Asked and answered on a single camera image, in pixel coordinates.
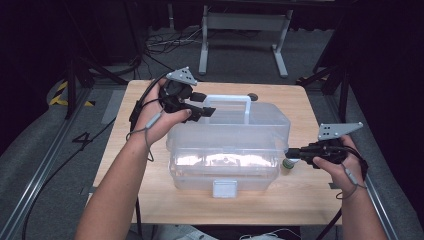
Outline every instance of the metal bracket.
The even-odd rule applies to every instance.
[[[197,81],[194,79],[188,67],[181,68],[166,74],[166,78],[169,80],[185,83],[193,86],[197,86]]]
[[[364,126],[363,123],[334,123],[334,124],[324,124],[322,123],[319,126],[318,140],[328,140],[339,138],[342,135],[351,133],[355,130],[358,130]]]

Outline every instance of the clear plastic container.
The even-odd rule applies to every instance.
[[[216,108],[212,117],[177,124],[168,133],[175,186],[215,192],[216,184],[230,197],[234,190],[266,190],[289,148],[290,121],[275,105],[248,96],[209,95],[204,105]]]

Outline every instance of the forearm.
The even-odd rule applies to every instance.
[[[144,133],[134,134],[91,197],[76,239],[124,239],[146,169]]]
[[[342,203],[343,239],[386,239],[374,205],[364,188]]]

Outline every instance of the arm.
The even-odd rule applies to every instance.
[[[348,136],[341,138],[343,145],[356,149],[352,139]],[[349,196],[355,186],[347,177],[342,165],[330,163],[322,158],[315,157],[314,163],[327,171],[335,184],[343,191],[343,196]],[[364,186],[359,160],[350,154],[343,162],[358,181]],[[343,239],[386,239],[386,234],[380,219],[366,189],[356,188],[352,195],[342,200]]]
[[[159,86],[147,95],[145,102],[158,98]],[[152,117],[161,112],[158,101],[146,105],[135,130],[143,129]],[[161,139],[175,124],[190,116],[188,110],[161,113],[158,121],[147,131],[147,143]],[[75,239],[124,239],[128,233],[137,195],[147,164],[149,149],[146,131],[130,136],[119,152],[96,192],[87,204],[77,228]]]

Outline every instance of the dark background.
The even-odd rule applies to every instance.
[[[66,63],[73,54],[86,56],[100,65],[112,65],[127,62],[136,53],[127,19],[122,17],[125,16],[122,2],[3,0],[0,4],[0,152],[3,153],[48,109],[46,95],[63,78]],[[139,37],[146,34],[149,26],[168,27],[166,4],[129,4],[140,30]],[[187,9],[198,14],[188,16],[181,8],[175,8],[177,30],[200,24],[201,6],[184,6]],[[291,22],[294,30],[336,29],[317,66],[342,64],[348,69],[352,89],[372,133],[394,177],[417,211],[421,225],[424,222],[424,207],[420,204],[424,194],[421,185],[424,182],[421,173],[423,26],[418,3],[400,0],[378,1],[372,10],[352,10],[346,15],[334,9],[303,9],[295,12]]]

